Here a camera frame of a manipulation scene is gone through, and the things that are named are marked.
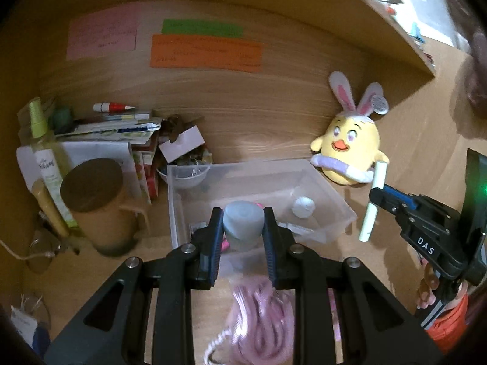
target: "red marker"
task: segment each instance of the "red marker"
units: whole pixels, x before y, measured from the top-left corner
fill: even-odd
[[[94,112],[124,112],[127,110],[133,110],[135,107],[126,106],[120,103],[96,103],[93,104]]]

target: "yellow chick plush toy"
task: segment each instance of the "yellow chick plush toy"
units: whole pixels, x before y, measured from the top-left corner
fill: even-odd
[[[389,163],[387,156],[379,151],[379,132],[369,118],[374,111],[372,97],[383,96],[382,87],[377,82],[370,84],[355,107],[350,84],[343,73],[333,72],[329,82],[343,112],[333,118],[323,136],[311,143],[312,151],[320,151],[311,158],[311,164],[321,167],[323,173],[337,184],[370,183],[373,178],[371,166],[376,161]]]

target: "orange sleeve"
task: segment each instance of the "orange sleeve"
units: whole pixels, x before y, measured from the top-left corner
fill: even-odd
[[[467,329],[468,295],[465,295],[457,307],[436,319],[426,331],[443,353],[450,351]]]

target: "round white tag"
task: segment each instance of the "round white tag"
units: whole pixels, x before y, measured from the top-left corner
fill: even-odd
[[[384,96],[373,95],[370,99],[372,109],[379,115],[385,115],[389,111],[389,103]]]

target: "bowl of small items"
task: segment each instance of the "bowl of small items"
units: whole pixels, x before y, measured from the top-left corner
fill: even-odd
[[[179,171],[179,176],[174,178],[174,186],[178,189],[189,189],[201,184],[213,163],[212,154],[202,145],[191,152],[177,158],[169,165],[163,159],[157,167],[157,173],[167,183],[167,169],[171,165],[192,166],[192,168]]]

